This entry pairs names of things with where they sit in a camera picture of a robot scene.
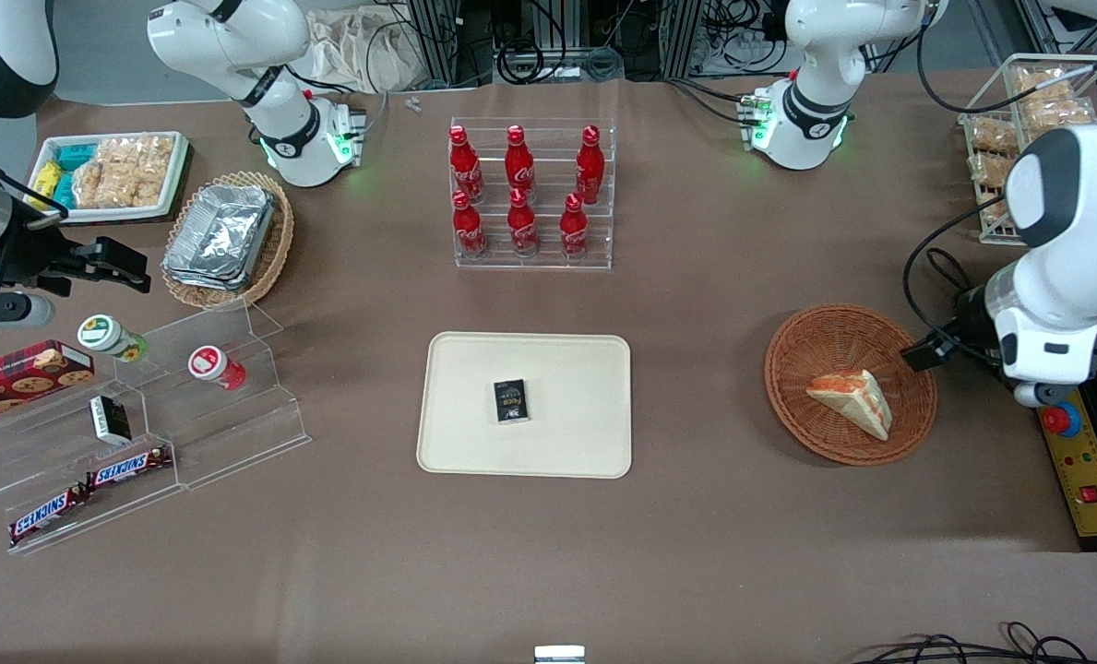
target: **red cookie box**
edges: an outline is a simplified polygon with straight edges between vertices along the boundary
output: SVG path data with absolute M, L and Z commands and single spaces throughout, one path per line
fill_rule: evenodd
M 0 413 L 93 379 L 93 359 L 49 339 L 0 357 Z

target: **table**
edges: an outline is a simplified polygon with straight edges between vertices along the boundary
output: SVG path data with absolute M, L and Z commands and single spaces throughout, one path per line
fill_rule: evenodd
M 983 80 L 937 87 L 965 100 Z M 602 664 L 851 661 L 920 632 L 1002 645 L 1007 619 L 1097 656 L 1097 555 L 1071 553 L 1033 413 L 980 367 L 937 371 L 931 437 L 872 470 L 802 449 L 764 391 L 769 338 L 802 307 L 860 303 L 924 331 L 900 293 L 903 259 L 972 202 L 954 117 L 912 77 L 866 81 L 844 146 L 811 172 L 744 154 L 728 123 L 661 83 L 426 93 L 419 114 L 403 99 L 362 168 L 290 189 L 298 232 L 262 303 L 286 327 L 279 370 L 315 441 L 33 556 L 5 554 L 0 511 L 0 661 L 474 664 L 545 643 L 585 644 Z M 615 114 L 614 270 L 455 269 L 452 114 Z M 189 190 L 265 170 L 245 128 L 230 102 L 57 102 L 41 119 L 42 136 L 184 132 Z M 167 230 L 105 233 L 157 273 Z M 969 232 L 941 246 L 975 279 L 1015 256 Z M 919 275 L 918 290 L 948 311 L 939 281 Z M 77 283 L 44 333 L 70 338 L 97 311 L 139 331 L 191 314 L 154 291 Z M 427 345 L 445 329 L 623 336 L 630 474 L 419 470 Z M 0 331 L 0 352 L 35 338 Z

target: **emergency stop button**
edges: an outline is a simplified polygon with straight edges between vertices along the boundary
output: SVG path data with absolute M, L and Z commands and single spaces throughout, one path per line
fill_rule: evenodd
M 1081 414 L 1071 403 L 1061 402 L 1041 410 L 1041 425 L 1045 431 L 1072 438 L 1081 432 Z

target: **sandwich slice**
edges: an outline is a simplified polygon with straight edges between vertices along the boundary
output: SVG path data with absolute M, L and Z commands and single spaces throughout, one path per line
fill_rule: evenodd
M 819 375 L 810 382 L 806 394 L 881 441 L 889 440 L 893 413 L 872 373 L 857 370 Z

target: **brown wicker bread basket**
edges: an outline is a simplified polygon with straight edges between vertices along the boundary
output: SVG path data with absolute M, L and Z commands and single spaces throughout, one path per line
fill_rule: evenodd
M 290 200 L 286 199 L 286 193 L 282 191 L 282 185 L 274 182 L 273 178 L 262 176 L 260 172 L 241 171 L 229 173 L 228 176 L 215 178 L 210 184 L 256 185 L 261 187 L 267 192 L 272 192 L 278 198 L 278 206 L 274 207 L 273 218 L 270 220 L 270 230 L 265 233 L 264 244 L 261 245 L 261 256 L 258 257 L 257 268 L 252 271 L 252 281 L 249 282 L 248 289 L 238 292 L 186 285 L 186 283 L 174 281 L 165 270 L 163 281 L 167 282 L 168 289 L 170 289 L 172 295 L 176 295 L 178 302 L 188 303 L 191 306 L 210 308 L 223 305 L 223 303 L 227 303 L 229 300 L 241 297 L 241 295 L 248 302 L 256 303 L 261 297 L 264 297 L 265 293 L 269 293 L 270 288 L 273 286 L 273 283 L 278 281 L 278 277 L 282 273 L 282 268 L 285 268 L 290 244 L 294 239 L 294 211 L 290 207 Z M 203 192 L 203 188 L 200 188 L 199 192 L 192 193 L 191 199 L 180 210 L 180 214 L 176 218 L 176 226 L 171 227 L 171 235 L 167 240 L 168 248 L 176 240 L 176 236 L 183 225 L 183 217 L 186 216 L 186 211 L 191 206 L 191 203 L 194 203 L 200 192 Z
M 908 457 L 925 440 L 937 413 L 937 385 L 914 373 L 900 351 L 914 344 L 905 329 L 872 310 L 832 303 L 801 311 L 781 324 L 766 353 L 766 390 L 773 410 L 802 444 L 833 461 L 879 465 Z M 818 375 L 868 369 L 884 391 L 893 425 L 889 440 L 869 436 L 806 395 Z

